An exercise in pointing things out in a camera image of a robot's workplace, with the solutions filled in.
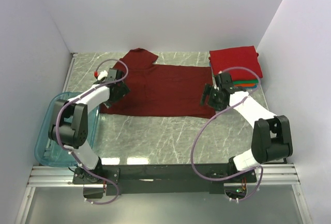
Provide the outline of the dark red t shirt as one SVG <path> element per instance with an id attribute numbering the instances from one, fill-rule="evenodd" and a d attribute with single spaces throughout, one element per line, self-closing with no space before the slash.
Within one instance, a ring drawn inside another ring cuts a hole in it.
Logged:
<path id="1" fill-rule="evenodd" d="M 212 84 L 210 67 L 158 65 L 158 56 L 145 49 L 130 50 L 114 65 L 129 70 L 129 93 L 120 101 L 100 108 L 103 114 L 128 116 L 211 118 L 215 110 L 201 105 L 206 84 Z"/>

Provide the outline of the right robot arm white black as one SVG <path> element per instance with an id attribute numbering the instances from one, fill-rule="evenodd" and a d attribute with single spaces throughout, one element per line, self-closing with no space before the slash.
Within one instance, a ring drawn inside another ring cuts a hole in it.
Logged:
<path id="1" fill-rule="evenodd" d="M 201 98 L 201 104 L 217 111 L 212 119 L 233 109 L 253 128 L 250 149 L 230 158 L 220 181 L 239 182 L 246 172 L 262 164 L 292 156 L 290 121 L 286 116 L 260 105 L 246 89 L 234 85 L 228 72 L 221 72 L 214 79 L 215 85 L 206 84 Z"/>

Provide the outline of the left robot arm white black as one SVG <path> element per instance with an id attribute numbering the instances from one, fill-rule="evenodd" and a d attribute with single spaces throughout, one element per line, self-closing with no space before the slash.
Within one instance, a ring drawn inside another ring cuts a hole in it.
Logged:
<path id="1" fill-rule="evenodd" d="M 88 143 L 88 115 L 101 104 L 110 107 L 130 92 L 124 79 L 128 72 L 109 69 L 97 74 L 97 81 L 85 92 L 54 103 L 49 139 L 57 142 L 75 158 L 89 182 L 103 179 L 101 158 Z"/>

